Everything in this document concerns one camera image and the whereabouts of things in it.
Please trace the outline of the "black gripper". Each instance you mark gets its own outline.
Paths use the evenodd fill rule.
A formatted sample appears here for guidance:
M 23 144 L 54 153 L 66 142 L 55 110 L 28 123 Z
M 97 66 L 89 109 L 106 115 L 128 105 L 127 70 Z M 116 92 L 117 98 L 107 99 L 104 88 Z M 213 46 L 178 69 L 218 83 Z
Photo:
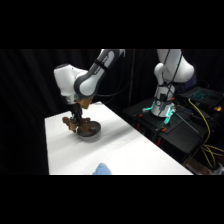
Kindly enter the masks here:
M 77 126 L 77 124 L 81 124 L 82 121 L 82 108 L 81 105 L 78 102 L 75 102 L 74 104 L 70 104 L 68 106 L 69 110 L 71 111 L 71 113 L 73 114 L 71 117 L 71 122 Z

